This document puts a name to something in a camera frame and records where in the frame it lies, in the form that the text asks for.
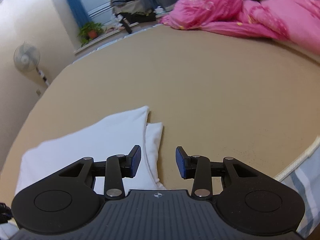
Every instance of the cream wall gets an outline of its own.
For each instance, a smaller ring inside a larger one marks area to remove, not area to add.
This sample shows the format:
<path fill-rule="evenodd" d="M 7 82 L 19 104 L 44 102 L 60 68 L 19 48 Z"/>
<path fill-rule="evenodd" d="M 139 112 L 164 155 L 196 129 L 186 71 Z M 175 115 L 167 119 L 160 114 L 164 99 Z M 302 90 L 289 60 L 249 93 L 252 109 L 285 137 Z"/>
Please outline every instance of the cream wall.
<path fill-rule="evenodd" d="M 45 91 L 35 72 L 24 76 L 15 69 L 15 49 L 24 41 L 35 45 L 41 53 L 39 67 L 51 82 L 75 60 L 74 51 L 80 45 L 76 34 L 65 0 L 4 0 L 0 4 L 0 168 L 38 100 L 36 90 Z"/>

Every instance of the compass logo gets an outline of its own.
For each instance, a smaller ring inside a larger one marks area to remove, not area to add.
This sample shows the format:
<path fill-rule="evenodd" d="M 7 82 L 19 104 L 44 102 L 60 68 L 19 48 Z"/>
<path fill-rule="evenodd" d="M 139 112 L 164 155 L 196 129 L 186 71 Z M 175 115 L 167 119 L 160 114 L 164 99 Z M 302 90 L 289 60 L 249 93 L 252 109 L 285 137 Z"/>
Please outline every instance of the compass logo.
<path fill-rule="evenodd" d="M 153 194 L 153 196 L 156 198 L 160 198 L 163 196 L 163 194 L 161 194 L 160 192 L 157 192 L 156 194 Z"/>

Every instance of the white pillow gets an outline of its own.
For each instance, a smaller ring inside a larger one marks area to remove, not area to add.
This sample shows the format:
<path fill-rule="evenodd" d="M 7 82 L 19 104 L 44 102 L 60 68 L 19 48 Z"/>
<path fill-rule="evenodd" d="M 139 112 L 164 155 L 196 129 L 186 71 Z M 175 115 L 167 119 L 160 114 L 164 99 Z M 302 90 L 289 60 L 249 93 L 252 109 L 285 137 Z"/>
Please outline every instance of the white pillow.
<path fill-rule="evenodd" d="M 109 115 L 92 126 L 28 150 L 21 160 L 15 194 L 83 157 L 105 161 L 115 154 L 127 155 L 134 145 L 141 147 L 141 162 L 133 179 L 123 179 L 126 194 L 129 189 L 163 189 L 156 170 L 162 124 L 150 124 L 147 130 L 148 111 L 144 106 Z M 102 194 L 103 185 L 104 178 L 98 177 L 95 192 Z"/>

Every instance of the fan stand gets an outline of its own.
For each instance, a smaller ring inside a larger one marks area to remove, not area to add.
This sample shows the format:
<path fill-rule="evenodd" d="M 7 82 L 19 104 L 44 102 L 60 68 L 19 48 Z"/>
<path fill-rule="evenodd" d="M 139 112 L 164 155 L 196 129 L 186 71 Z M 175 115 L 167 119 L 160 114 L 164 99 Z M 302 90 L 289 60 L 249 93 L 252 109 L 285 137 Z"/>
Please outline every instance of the fan stand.
<path fill-rule="evenodd" d="M 38 69 L 38 67 L 36 67 L 36 71 L 38 72 L 39 76 L 42 78 L 42 80 L 44 81 L 44 83 L 49 87 L 50 86 L 50 83 L 49 81 L 47 80 L 47 78 L 45 77 L 44 73 Z"/>

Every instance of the striped fabric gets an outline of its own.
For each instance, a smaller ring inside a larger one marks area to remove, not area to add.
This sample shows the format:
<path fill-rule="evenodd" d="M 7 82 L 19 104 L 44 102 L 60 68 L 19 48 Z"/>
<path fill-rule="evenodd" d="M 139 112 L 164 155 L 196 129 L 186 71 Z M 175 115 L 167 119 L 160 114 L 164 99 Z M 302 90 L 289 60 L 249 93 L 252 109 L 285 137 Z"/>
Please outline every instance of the striped fabric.
<path fill-rule="evenodd" d="M 295 167 L 285 178 L 278 179 L 300 194 L 305 203 L 305 214 L 297 229 L 304 238 L 320 223 L 320 146 Z"/>

